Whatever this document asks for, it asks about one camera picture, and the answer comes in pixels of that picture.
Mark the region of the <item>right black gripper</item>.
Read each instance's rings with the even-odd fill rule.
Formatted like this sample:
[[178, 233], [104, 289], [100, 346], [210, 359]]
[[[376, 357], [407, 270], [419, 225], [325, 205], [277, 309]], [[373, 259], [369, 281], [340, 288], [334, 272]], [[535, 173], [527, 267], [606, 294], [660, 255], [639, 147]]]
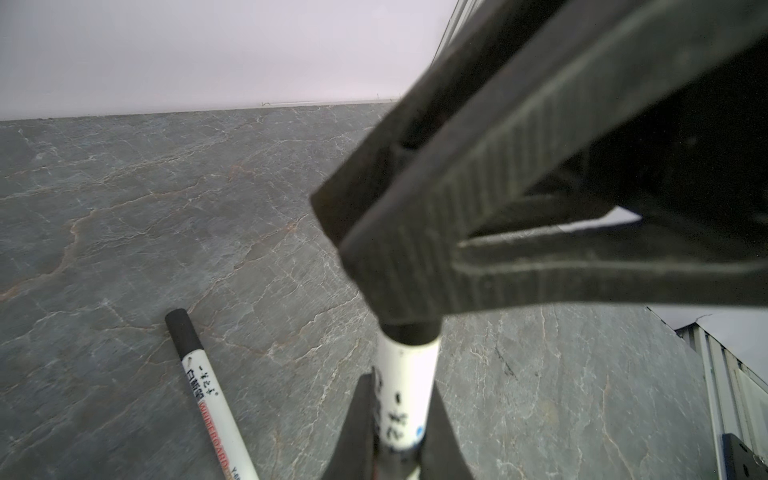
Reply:
[[767, 40], [563, 161], [473, 232], [598, 219], [620, 207], [726, 258], [767, 258]]

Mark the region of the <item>white marker pen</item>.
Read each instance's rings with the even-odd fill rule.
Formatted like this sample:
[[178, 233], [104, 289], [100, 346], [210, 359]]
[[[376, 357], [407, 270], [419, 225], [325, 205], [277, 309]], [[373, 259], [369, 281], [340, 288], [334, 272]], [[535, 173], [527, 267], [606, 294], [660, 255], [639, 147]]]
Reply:
[[382, 325], [373, 364], [378, 479], [415, 479], [441, 344], [442, 322]]
[[172, 310], [165, 316], [165, 323], [225, 478], [258, 480], [254, 463], [187, 311]]

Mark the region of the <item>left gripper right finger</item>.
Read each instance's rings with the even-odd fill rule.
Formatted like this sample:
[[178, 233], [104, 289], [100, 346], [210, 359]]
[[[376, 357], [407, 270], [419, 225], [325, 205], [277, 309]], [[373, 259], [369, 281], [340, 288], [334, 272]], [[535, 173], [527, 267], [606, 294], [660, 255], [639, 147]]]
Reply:
[[420, 453], [420, 478], [425, 480], [473, 480], [462, 455], [438, 389], [430, 400]]

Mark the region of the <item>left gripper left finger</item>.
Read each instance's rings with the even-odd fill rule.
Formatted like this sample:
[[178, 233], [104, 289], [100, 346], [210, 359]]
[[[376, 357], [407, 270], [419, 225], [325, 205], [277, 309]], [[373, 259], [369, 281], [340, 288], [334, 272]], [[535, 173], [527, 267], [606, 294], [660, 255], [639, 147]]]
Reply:
[[322, 480], [374, 478], [373, 375], [361, 375]]

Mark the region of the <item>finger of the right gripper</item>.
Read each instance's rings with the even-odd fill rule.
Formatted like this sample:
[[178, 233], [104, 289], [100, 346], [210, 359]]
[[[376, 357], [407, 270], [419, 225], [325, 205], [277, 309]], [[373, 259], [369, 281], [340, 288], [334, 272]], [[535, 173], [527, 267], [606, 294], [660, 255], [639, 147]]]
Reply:
[[560, 2], [338, 245], [382, 323], [558, 302], [766, 305], [767, 258], [728, 259], [620, 207], [473, 237], [592, 141], [767, 40], [763, 1]]
[[562, 7], [485, 1], [416, 84], [312, 194], [335, 246], [419, 150]]

